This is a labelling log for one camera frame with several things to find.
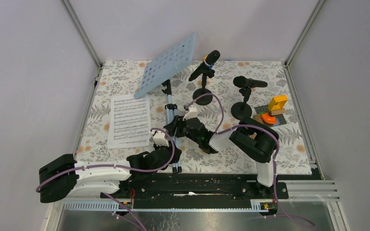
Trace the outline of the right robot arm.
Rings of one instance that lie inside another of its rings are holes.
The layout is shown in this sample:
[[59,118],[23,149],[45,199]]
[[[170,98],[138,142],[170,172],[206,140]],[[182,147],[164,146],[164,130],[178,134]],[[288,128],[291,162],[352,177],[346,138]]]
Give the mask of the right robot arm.
[[276,192],[274,155],[279,150],[279,135],[273,129],[245,118],[239,124],[215,133],[196,117],[186,119],[178,115],[164,129],[178,138],[187,137],[207,154],[216,154],[230,147],[239,148],[256,162],[258,194],[269,198]]

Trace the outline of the black microphone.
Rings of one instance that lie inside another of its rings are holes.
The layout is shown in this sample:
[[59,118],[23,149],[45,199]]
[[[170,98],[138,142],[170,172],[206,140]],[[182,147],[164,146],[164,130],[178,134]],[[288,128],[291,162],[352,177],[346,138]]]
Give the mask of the black microphone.
[[[218,50],[213,50],[212,52],[210,52],[208,54],[209,58],[211,59],[211,61],[215,64],[219,58],[220,58],[220,52]],[[200,75],[204,75],[204,76],[207,76],[209,78],[212,78],[214,77],[215,75],[215,70],[213,69],[207,69],[206,66],[204,65],[203,61],[201,62],[201,64],[193,71],[193,73],[190,75],[188,81],[193,81],[195,80],[196,78],[198,78]]]
[[233,84],[238,88],[265,88],[268,83],[261,80],[246,78],[244,76],[237,76],[233,79]]

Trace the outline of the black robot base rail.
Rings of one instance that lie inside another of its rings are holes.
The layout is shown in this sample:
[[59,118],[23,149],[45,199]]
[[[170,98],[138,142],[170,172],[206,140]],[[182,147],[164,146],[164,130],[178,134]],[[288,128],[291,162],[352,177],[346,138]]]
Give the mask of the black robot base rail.
[[111,193],[127,199],[134,209],[242,209],[251,200],[272,202],[273,189],[256,182],[255,174],[156,173],[129,180]]

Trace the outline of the sheet music page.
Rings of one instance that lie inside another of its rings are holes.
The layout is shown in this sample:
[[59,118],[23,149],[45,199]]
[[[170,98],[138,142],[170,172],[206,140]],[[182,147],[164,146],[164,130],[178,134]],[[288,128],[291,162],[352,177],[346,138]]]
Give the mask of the sheet music page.
[[108,149],[145,147],[150,144],[149,97],[132,94],[111,97]]

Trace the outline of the light blue music stand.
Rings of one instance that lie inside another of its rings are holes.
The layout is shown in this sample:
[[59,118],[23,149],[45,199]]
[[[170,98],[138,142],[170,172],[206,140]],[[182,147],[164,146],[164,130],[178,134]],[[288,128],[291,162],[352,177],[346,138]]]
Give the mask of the light blue music stand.
[[171,78],[191,65],[195,38],[196,32],[190,33],[149,62],[145,66],[139,90],[134,94],[134,98],[139,99],[162,86],[161,91],[167,99],[164,104],[167,123],[171,123],[177,115],[177,106],[172,101]]

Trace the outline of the black microphone stand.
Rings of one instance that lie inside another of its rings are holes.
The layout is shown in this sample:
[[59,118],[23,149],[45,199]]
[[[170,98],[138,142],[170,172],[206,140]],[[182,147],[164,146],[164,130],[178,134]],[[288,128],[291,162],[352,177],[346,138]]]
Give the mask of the black microphone stand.
[[210,69],[199,69],[195,70],[193,74],[191,75],[192,79],[189,79],[189,81],[195,80],[197,77],[202,75],[202,80],[201,80],[201,88],[197,89],[193,93],[193,99],[195,100],[198,98],[195,103],[198,105],[208,105],[212,102],[213,96],[211,95],[206,95],[203,97],[200,97],[203,94],[211,93],[210,90],[206,89],[207,85],[207,78],[212,78],[214,76],[214,72]]
[[232,105],[231,107],[231,115],[237,120],[243,120],[245,118],[249,118],[252,115],[252,109],[248,105],[248,100],[250,99],[251,95],[251,88],[241,88],[239,90],[241,95],[243,96],[242,102],[237,102]]

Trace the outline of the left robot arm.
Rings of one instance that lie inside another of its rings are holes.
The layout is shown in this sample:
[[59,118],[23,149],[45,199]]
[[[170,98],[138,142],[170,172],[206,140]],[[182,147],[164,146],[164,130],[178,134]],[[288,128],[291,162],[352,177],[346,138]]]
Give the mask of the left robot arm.
[[177,163],[182,151],[175,145],[155,147],[151,152],[133,154],[116,162],[84,162],[64,154],[39,169],[36,191],[41,203],[60,201],[69,195],[91,196],[130,193],[127,180],[143,180],[169,164]]

